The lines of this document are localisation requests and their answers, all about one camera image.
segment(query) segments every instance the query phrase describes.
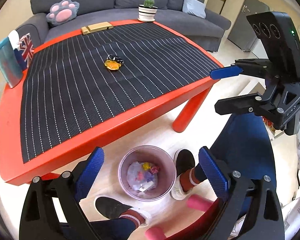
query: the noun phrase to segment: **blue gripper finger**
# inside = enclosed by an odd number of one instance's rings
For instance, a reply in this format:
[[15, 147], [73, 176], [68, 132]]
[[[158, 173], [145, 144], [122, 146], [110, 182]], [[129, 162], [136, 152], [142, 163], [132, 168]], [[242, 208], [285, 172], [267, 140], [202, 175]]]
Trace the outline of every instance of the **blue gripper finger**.
[[218, 80], [221, 78], [238, 76], [241, 72], [243, 72], [242, 68], [240, 68], [236, 65], [233, 65], [230, 67], [224, 67], [224, 68], [211, 70], [210, 77], [213, 80]]
[[86, 167], [80, 174], [77, 182], [75, 183], [75, 200], [79, 203], [79, 201], [83, 198], [86, 198], [102, 165], [105, 161], [105, 154], [103, 149], [97, 147], [91, 153], [88, 158], [89, 162]]
[[215, 158], [209, 154], [207, 147], [200, 149], [199, 163], [217, 197], [226, 201], [229, 195], [229, 182], [218, 167]]

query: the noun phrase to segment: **yellow object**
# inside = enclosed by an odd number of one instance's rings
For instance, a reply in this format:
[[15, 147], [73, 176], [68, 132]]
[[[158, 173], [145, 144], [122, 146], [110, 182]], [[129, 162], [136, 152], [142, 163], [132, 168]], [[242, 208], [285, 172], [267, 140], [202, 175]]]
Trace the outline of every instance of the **yellow object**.
[[96, 24], [87, 26], [87, 29], [90, 31], [90, 33], [103, 31], [103, 30], [107, 30], [107, 29], [112, 29], [112, 28], [113, 28], [113, 25], [110, 24], [109, 22], [96, 23]]
[[81, 31], [82, 31], [82, 34], [83, 34], [83, 35], [86, 35], [86, 34], [89, 34], [89, 33], [90, 33], [90, 31], [88, 30], [87, 27], [82, 27], [82, 28], [81, 28]]
[[121, 64], [112, 60], [106, 60], [105, 66], [110, 70], [118, 70]]
[[142, 168], [143, 168], [145, 171], [149, 170], [149, 169], [151, 168], [150, 163], [144, 163], [144, 164], [142, 165]]

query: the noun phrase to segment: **wooden block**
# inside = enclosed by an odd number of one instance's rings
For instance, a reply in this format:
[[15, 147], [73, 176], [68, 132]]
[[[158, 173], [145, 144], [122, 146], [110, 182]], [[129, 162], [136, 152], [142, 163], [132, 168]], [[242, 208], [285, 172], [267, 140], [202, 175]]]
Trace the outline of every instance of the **wooden block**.
[[96, 23], [96, 24], [89, 25], [87, 26], [87, 28], [90, 31], [90, 33], [94, 33], [98, 31], [112, 29], [113, 25], [110, 24], [109, 22], [104, 22], [104, 23]]
[[81, 28], [81, 31], [82, 31], [82, 34], [83, 34], [83, 35], [86, 35], [86, 34], [90, 33], [90, 31], [88, 30], [87, 27], [82, 27], [82, 28]]

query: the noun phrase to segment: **sofa armrest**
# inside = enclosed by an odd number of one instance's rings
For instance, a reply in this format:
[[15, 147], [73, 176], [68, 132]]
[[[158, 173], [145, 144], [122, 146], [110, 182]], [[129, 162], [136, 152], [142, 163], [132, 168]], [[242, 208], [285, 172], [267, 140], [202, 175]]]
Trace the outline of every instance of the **sofa armrest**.
[[37, 13], [33, 15], [26, 22], [20, 25], [16, 31], [19, 33], [20, 37], [30, 33], [33, 46], [35, 48], [40, 46], [44, 43], [49, 31], [46, 14]]
[[205, 9], [206, 12], [206, 20], [209, 22], [212, 22], [215, 25], [218, 25], [225, 31], [228, 30], [231, 26], [231, 21], [229, 21], [227, 18], [221, 16], [220, 14], [217, 14], [213, 11], [210, 11], [209, 9]]

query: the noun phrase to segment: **paw pillow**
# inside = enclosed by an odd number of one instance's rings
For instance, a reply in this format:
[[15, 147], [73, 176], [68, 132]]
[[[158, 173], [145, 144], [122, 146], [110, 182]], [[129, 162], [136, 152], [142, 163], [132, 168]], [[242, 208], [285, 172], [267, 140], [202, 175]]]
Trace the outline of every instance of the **paw pillow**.
[[52, 26], [61, 25], [76, 18], [78, 9], [78, 2], [62, 0], [51, 6], [50, 13], [47, 14], [47, 21], [50, 22]]

